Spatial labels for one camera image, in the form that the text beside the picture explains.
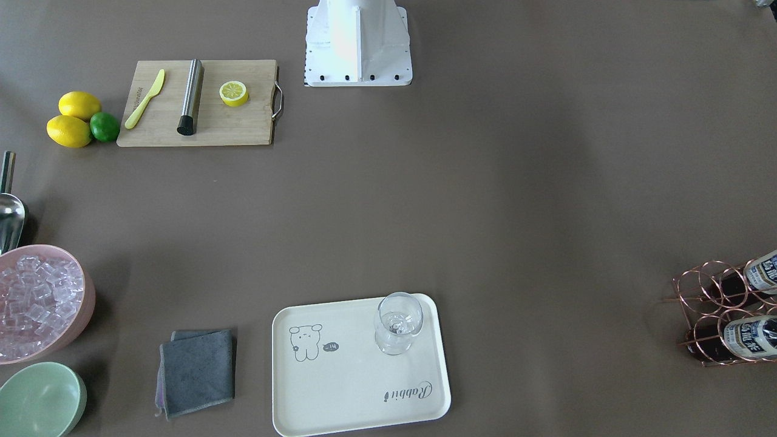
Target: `citrus fruit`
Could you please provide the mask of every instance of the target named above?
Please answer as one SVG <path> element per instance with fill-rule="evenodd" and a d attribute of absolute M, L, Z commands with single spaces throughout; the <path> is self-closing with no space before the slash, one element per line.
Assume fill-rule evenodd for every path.
<path fill-rule="evenodd" d="M 231 80 L 222 85 L 218 90 L 218 94 L 228 107 L 239 107 L 248 101 L 246 84 L 236 80 Z"/>
<path fill-rule="evenodd" d="M 62 115 L 71 115 L 84 121 L 89 121 L 102 108 L 97 97 L 86 91 L 71 91 L 59 99 L 59 112 Z"/>
<path fill-rule="evenodd" d="M 46 132 L 57 144 L 83 147 L 92 141 L 89 124 L 72 115 L 57 115 L 46 123 Z"/>
<path fill-rule="evenodd" d="M 101 142 L 116 141 L 119 138 L 119 121 L 107 112 L 98 112 L 89 119 L 92 136 Z"/>

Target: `bowl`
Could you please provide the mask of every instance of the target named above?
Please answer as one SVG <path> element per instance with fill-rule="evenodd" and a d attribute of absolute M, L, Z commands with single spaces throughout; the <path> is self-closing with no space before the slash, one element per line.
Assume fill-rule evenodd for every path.
<path fill-rule="evenodd" d="M 82 278 L 82 291 L 79 289 L 78 293 L 71 296 L 73 298 L 71 301 L 65 300 L 70 298 L 63 299 L 64 302 L 71 304 L 67 307 L 67 311 L 60 313 L 60 302 L 55 301 L 57 290 L 54 285 L 47 281 L 43 282 L 50 285 L 50 290 L 54 290 L 54 292 L 45 299 L 47 299 L 47 302 L 54 302 L 51 304 L 54 306 L 46 306 L 43 300 L 37 300 L 37 297 L 35 299 L 29 297 L 24 303 L 20 303 L 21 301 L 16 299 L 21 298 L 18 295 L 13 295 L 7 287 L 2 285 L 5 278 L 4 274 L 16 273 L 17 276 L 14 277 L 14 281 L 21 281 L 19 279 L 21 275 L 18 273 L 24 272 L 24 270 L 18 269 L 17 262 L 24 257 L 39 257 L 41 260 L 70 263 L 68 264 L 68 274 L 71 276 L 68 276 L 66 279 L 79 276 Z M 24 293 L 29 294 L 33 292 L 27 288 L 23 292 L 16 290 L 16 293 L 23 295 Z M 0 255 L 0 365 L 38 359 L 70 344 L 84 331 L 89 319 L 92 318 L 95 298 L 92 279 L 75 257 L 59 247 L 47 244 L 33 244 L 31 246 L 22 246 Z M 32 304 L 37 302 L 41 303 L 41 308 L 51 310 L 48 311 L 48 316 L 51 316 L 50 319 L 46 320 L 43 317 L 46 323 L 51 322 L 54 316 L 61 318 L 61 320 L 55 320 L 55 322 L 59 323 L 56 328 L 49 325 L 42 327 L 39 320 L 36 321 L 30 318 Z M 6 326 L 7 324 L 16 325 L 16 328 L 8 327 Z"/>
<path fill-rule="evenodd" d="M 84 412 L 84 381 L 66 365 L 39 362 L 19 370 L 0 387 L 3 435 L 59 437 Z"/>

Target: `metal ice scoop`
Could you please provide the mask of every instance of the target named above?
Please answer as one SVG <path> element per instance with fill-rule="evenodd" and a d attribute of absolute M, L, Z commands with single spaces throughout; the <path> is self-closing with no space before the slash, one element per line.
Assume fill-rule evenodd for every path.
<path fill-rule="evenodd" d="M 19 245 L 26 218 L 24 204 L 10 193 L 15 161 L 14 152 L 4 154 L 0 173 L 0 253 L 8 252 Z"/>

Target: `white tray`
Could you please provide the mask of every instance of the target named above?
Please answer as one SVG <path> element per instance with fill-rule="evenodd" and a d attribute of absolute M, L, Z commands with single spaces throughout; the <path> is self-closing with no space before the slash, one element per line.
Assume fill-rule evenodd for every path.
<path fill-rule="evenodd" d="M 423 328 L 410 350 L 396 356 L 375 344 L 373 316 L 382 298 L 290 306 L 275 316 L 278 434 L 328 434 L 428 421 L 448 412 L 451 387 L 437 307 L 429 296 L 413 295 L 423 307 Z"/>

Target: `yellow knife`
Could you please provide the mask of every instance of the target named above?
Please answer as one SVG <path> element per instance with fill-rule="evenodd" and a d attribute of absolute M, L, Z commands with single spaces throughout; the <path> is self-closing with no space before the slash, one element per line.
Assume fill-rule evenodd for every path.
<path fill-rule="evenodd" d="M 139 104 L 138 107 L 132 111 L 130 117 L 127 119 L 127 121 L 124 122 L 125 128 L 132 129 L 136 124 L 138 124 L 138 120 L 141 119 L 141 115 L 143 115 L 143 111 L 145 110 L 146 105 L 148 105 L 148 102 L 153 96 L 156 96 L 160 91 L 162 91 L 162 85 L 164 83 L 165 70 L 159 70 L 159 73 L 156 75 L 156 79 L 154 79 L 154 85 L 151 85 L 151 89 L 148 91 L 148 94 L 146 94 L 146 97 L 143 98 L 141 104 Z"/>

